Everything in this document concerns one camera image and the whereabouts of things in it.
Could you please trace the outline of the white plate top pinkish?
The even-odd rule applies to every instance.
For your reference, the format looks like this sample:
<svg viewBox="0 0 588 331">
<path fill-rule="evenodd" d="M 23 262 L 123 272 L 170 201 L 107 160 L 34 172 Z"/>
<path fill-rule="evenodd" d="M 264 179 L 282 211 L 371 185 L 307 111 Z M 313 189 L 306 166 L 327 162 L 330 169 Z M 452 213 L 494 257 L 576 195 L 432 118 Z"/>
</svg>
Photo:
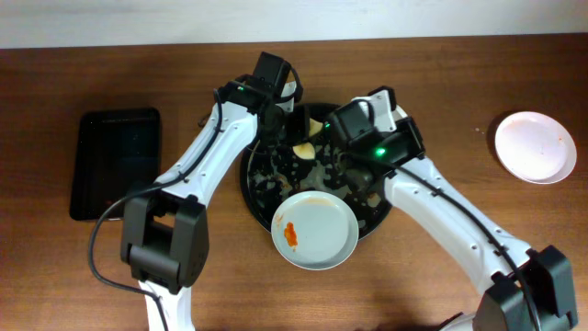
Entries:
<svg viewBox="0 0 588 331">
<path fill-rule="evenodd" d="M 497 157 L 513 176 L 548 185 L 568 177 L 577 162 L 575 141 L 568 130 L 542 113 L 508 115 L 494 134 Z"/>
</svg>

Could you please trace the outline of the yellow sponge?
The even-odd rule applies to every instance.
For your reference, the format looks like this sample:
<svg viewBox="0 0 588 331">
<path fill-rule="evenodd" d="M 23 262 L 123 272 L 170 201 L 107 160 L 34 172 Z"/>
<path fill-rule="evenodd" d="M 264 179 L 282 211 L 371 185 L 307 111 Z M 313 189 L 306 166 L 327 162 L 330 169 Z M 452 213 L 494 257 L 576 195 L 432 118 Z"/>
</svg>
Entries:
<svg viewBox="0 0 588 331">
<path fill-rule="evenodd" d="M 323 123 L 314 119 L 310 119 L 309 140 L 306 143 L 301 143 L 292 147 L 294 155 L 302 160 L 312 160 L 315 158 L 316 152 L 313 143 L 318 139 L 322 132 Z"/>
</svg>

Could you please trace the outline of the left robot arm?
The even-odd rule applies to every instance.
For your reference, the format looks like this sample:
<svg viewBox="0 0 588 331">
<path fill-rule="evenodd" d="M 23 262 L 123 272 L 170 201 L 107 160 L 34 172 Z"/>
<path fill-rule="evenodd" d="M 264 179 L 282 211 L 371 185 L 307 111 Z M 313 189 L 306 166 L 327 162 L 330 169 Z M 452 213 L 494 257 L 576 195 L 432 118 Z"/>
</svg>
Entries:
<svg viewBox="0 0 588 331">
<path fill-rule="evenodd" d="M 147 301 L 151 330 L 191 330 L 190 288 L 208 257 L 207 207 L 234 159 L 252 143 L 294 146 L 310 138 L 294 109 L 303 87 L 292 65 L 262 52 L 252 74 L 215 90 L 208 122 L 180 159 L 124 206 L 120 256 Z"/>
</svg>

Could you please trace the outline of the light blue plate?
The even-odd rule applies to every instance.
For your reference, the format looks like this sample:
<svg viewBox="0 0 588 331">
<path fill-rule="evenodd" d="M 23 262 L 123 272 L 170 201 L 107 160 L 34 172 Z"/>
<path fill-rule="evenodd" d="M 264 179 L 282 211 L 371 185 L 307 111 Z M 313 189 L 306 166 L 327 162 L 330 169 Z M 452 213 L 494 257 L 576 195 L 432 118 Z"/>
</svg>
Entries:
<svg viewBox="0 0 588 331">
<path fill-rule="evenodd" d="M 345 262 L 359 240 L 351 208 L 333 194 L 305 191 L 283 201 L 270 232 L 276 250 L 289 263 L 307 270 L 326 270 Z"/>
</svg>

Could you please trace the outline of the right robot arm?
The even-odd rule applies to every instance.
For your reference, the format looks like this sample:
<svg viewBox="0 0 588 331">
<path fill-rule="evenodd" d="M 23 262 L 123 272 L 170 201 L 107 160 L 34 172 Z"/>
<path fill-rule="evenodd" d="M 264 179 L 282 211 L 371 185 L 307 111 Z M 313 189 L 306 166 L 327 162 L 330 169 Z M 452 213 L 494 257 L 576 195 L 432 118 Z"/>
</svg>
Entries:
<svg viewBox="0 0 588 331">
<path fill-rule="evenodd" d="M 329 113 L 324 128 L 345 174 L 417 221 L 458 263 L 481 295 L 472 314 L 445 330 L 571 330 L 579 323 L 571 263 L 494 223 L 440 174 L 413 118 L 389 100 L 358 98 Z"/>
</svg>

